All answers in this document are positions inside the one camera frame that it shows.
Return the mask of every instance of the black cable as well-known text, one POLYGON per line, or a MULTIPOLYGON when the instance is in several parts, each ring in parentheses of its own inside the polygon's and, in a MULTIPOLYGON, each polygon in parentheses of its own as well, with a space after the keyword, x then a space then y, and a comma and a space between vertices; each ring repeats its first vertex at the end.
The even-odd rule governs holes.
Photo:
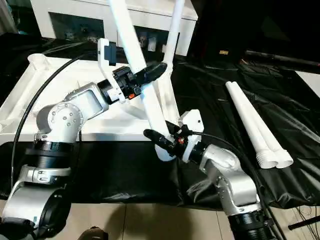
MULTIPOLYGON (((295 209, 296 209, 297 212, 299 213, 302 221, 306 221, 307 219, 306 219, 306 217, 303 215, 303 213, 301 212, 300 207, 299 207, 299 208, 296 207, 295 209)), ((317 237, 314 229, 310 226, 310 224, 308 224, 306 227, 308 228, 308 230, 309 230, 309 232, 310 232, 310 234, 311 234, 311 236, 312 236, 313 239, 315 239, 315 240, 320 240, 320 239, 317 237)))
MULTIPOLYGON (((256 185, 256 190, 257 190, 257 194, 261 200, 261 207, 262 207, 262 210, 264 212, 264 214, 266 214, 268 216, 268 212, 269 212, 269 215, 270 217, 272 218, 272 220, 274 221, 281 237, 283 240, 287 240, 286 236, 285 236, 285 233, 284 231, 281 229, 280 227, 280 224, 279 222, 277 221, 277 219, 275 218, 275 215, 273 214, 273 212, 271 211, 269 205, 266 203, 265 201, 265 198, 263 196, 263 193, 261 192, 261 189, 260 189, 260 186, 259 186, 259 176, 254 168, 254 166, 252 165, 252 163, 249 161, 249 159, 244 155, 242 154, 235 146, 233 146, 230 142, 220 138, 220 137, 217 137, 217 136, 214 136, 214 135, 211 135, 211 134, 208 134, 208 133, 204 133, 204 132, 198 132, 198 131, 192 131, 192 134, 193 135, 200 135, 200 136, 205 136, 205 137, 209 137, 209 138, 212 138, 212 139, 215 139, 221 143, 224 143, 225 145, 227 145, 230 150, 232 152, 234 152, 235 155, 237 155, 238 157, 241 157, 242 160, 243 160, 243 163, 245 163, 246 167, 250 170, 251 174, 252 174, 252 179, 256 185)), ((275 237, 277 239, 280 239, 278 233, 275 231, 274 228, 271 228, 273 234, 275 235, 275 237)))
POLYGON ((52 79, 54 79, 63 69, 65 69, 67 66, 69 66, 70 64, 74 63, 75 61, 79 60, 80 58, 82 58, 83 56, 86 55, 91 55, 93 54, 93 52, 87 52, 84 53, 80 56, 77 56, 71 60, 69 60, 68 62, 66 62, 64 65, 62 65, 60 68, 58 68, 45 82, 44 84, 39 88, 39 90, 35 93, 35 95, 33 96, 32 100, 30 101, 29 105, 27 106, 21 121, 19 123, 19 126, 16 130, 15 136, 14 136, 14 140, 13 140, 13 147, 12 147, 12 156, 11 156, 11 181, 10 181, 10 186, 11 189, 13 189, 14 187, 14 175, 15 175, 15 167, 14 167, 14 163, 15 163, 15 153, 16 153, 16 147, 17 147, 17 142, 19 140, 20 134, 21 134, 21 130, 27 120, 27 117, 32 109, 32 107, 34 106, 36 100, 38 99, 38 97, 40 96, 40 94, 42 93, 42 91, 48 86, 48 84, 52 81, 52 79))
MULTIPOLYGON (((314 208, 315 208, 315 217, 317 217, 317 206, 314 206, 314 208)), ((317 223, 315 223, 315 232, 316 232, 318 239, 320 240, 317 223)))

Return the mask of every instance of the white plastic tube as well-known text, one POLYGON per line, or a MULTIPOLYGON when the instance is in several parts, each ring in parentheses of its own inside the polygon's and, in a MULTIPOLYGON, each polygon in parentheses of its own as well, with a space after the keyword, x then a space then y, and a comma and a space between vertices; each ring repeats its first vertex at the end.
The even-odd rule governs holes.
POLYGON ((171 64, 174 59, 179 29, 182 13, 185 6, 185 0, 176 0, 173 8, 173 14, 171 19, 170 31, 168 35, 168 40, 166 42, 166 49, 163 58, 163 62, 166 64, 171 64))
POLYGON ((242 102, 242 98, 237 94, 233 88, 233 84, 228 81, 225 84, 228 89, 233 103, 236 107, 237 112, 243 122, 246 132, 252 142, 252 145, 256 152, 256 159, 262 169, 270 169, 277 165, 276 155, 271 151, 261 135, 258 127, 255 124, 254 119, 252 118, 250 111, 246 108, 246 104, 242 102))
MULTIPOLYGON (((135 74, 144 69, 147 65, 126 2, 125 0, 110 0, 109 2, 123 44, 126 59, 128 60, 131 71, 135 74)), ((146 84, 141 90, 142 93, 140 96, 150 127, 164 135, 166 138, 170 138, 171 135, 169 134, 153 84, 146 84)), ((162 161, 170 161, 172 159, 167 151, 159 146, 156 145, 155 150, 157 156, 162 161)))
POLYGON ((287 150, 283 149, 275 138, 273 133, 270 131, 264 120, 261 118, 259 113, 257 113, 254 106, 252 106, 251 102, 248 100, 242 89, 239 87, 237 82, 232 83, 234 90, 237 94, 242 98, 242 102, 247 106, 247 110, 250 111, 251 116, 254 119, 255 124, 257 125, 259 132, 263 136, 267 146, 271 151, 273 151, 277 155, 277 162, 278 164, 276 167, 278 169, 286 168, 290 166, 294 160, 290 156, 287 150))
POLYGON ((173 14, 171 18, 170 31, 166 42, 163 62, 167 64, 165 73, 156 81, 156 86, 159 89, 159 100, 163 109, 163 116, 169 122, 178 125, 179 111, 177 102, 173 93, 171 83, 171 74, 173 71, 173 59, 175 55, 178 35, 180 31, 180 22, 185 6, 185 0, 176 0, 174 4, 173 14))

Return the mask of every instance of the robotic arm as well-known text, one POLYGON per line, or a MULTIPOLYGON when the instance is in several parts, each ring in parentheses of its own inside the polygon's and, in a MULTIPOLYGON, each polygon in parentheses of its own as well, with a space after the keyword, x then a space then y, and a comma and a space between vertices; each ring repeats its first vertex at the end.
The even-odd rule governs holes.
POLYGON ((89 83, 39 111, 38 133, 32 148, 25 152, 26 164, 2 213, 0 239, 44 239, 64 228, 71 207, 65 187, 78 132, 109 105, 140 95, 141 87, 159 78, 166 68, 167 64, 161 62, 133 74, 129 67, 120 67, 108 75, 113 82, 106 79, 89 83))
POLYGON ((215 185, 223 211, 228 216, 236 240, 274 240, 270 226, 273 221, 265 216, 254 181, 241 168, 231 151, 201 141, 204 129, 199 110, 185 112, 179 126, 167 122, 174 141, 150 129, 143 134, 170 154, 193 162, 215 185))

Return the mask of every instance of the black cloth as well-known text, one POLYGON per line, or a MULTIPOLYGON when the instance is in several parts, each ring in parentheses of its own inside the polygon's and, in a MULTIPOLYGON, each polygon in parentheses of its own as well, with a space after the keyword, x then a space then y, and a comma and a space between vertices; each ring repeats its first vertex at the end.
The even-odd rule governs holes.
MULTIPOLYGON (((49 57, 73 58, 97 47, 93 43, 74 46, 69 41, 14 34, 1 36, 0 43, 7 60, 0 66, 4 86, 0 89, 1 103, 28 66, 28 55, 47 51, 49 57)), ((120 62, 126 61, 121 49, 117 57, 120 62)), ((150 53, 145 57, 148 61, 162 58, 161 54, 150 53)), ((179 58, 171 80, 180 114, 199 109, 205 133, 227 140, 245 154, 261 173, 261 183, 272 206, 320 204, 320 100, 294 71, 227 63, 206 68, 179 58), (292 166, 259 169, 255 151, 225 87, 227 81, 238 82, 279 143, 294 158, 292 166)), ((18 143, 17 172, 23 164, 25 148, 31 144, 18 143)), ((2 199, 10 193, 11 151, 11 142, 0 146, 2 199)), ((214 186, 195 164, 161 162, 151 142, 78 143, 71 166, 74 175, 69 187, 75 203, 166 203, 221 208, 214 186)))

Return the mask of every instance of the black mount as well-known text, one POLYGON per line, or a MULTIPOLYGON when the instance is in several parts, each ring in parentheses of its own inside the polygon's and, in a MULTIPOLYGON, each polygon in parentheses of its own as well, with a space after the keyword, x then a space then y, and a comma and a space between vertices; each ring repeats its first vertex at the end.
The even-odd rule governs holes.
MULTIPOLYGON (((141 87, 143 85, 155 81, 166 71, 166 69, 167 64, 164 62, 153 63, 136 74, 133 74, 130 67, 122 66, 114 70, 113 75, 121 88, 124 97, 126 99, 133 99, 141 94, 141 87)), ((108 91, 112 89, 112 86, 107 79, 99 82, 97 85, 100 88, 105 101, 109 105, 118 101, 111 101, 108 91)))

